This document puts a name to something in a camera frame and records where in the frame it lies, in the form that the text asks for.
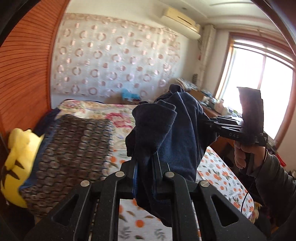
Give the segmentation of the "person's right forearm grey sleeve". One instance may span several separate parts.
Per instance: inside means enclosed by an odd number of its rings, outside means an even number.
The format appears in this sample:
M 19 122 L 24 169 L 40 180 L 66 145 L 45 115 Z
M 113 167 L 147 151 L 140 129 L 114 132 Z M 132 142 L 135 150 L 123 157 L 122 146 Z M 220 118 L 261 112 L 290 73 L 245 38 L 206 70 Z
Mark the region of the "person's right forearm grey sleeve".
M 256 178 L 256 188 L 276 225 L 295 223 L 295 180 L 280 165 L 278 158 L 268 154 L 265 162 L 250 175 Z

